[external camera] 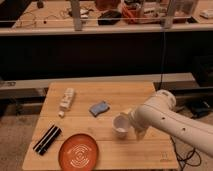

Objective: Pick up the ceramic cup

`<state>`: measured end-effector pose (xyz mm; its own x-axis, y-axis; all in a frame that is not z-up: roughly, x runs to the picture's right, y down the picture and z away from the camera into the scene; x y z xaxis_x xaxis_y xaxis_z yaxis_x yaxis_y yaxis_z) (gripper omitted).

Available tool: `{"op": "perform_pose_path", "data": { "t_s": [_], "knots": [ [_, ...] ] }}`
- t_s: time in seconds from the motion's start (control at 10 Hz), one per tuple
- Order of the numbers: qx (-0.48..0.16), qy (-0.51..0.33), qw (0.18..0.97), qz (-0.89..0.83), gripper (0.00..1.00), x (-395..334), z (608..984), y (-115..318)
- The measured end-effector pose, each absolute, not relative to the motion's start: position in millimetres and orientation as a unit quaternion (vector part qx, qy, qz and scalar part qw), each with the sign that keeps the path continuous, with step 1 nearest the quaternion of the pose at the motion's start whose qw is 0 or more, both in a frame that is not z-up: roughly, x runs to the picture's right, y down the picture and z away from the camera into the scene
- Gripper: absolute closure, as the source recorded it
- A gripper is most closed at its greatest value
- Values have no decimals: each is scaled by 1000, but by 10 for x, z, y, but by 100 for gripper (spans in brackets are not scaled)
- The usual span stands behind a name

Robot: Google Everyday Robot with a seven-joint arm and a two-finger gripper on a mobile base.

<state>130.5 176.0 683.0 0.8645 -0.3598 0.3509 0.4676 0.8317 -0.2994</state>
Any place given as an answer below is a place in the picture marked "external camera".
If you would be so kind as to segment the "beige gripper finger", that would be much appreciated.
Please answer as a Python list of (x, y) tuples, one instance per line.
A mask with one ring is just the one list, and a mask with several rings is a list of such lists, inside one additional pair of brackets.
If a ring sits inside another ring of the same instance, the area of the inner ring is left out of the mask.
[(138, 130), (136, 130), (135, 134), (136, 134), (136, 139), (137, 140), (142, 140), (144, 138), (146, 132), (145, 131), (138, 131)]

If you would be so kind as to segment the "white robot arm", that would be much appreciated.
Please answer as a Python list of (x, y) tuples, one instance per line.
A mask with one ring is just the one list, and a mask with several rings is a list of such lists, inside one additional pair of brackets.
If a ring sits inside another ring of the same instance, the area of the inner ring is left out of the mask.
[(173, 111), (175, 96), (158, 90), (129, 114), (131, 125), (139, 132), (149, 126), (166, 132), (213, 158), (213, 125), (193, 120)]

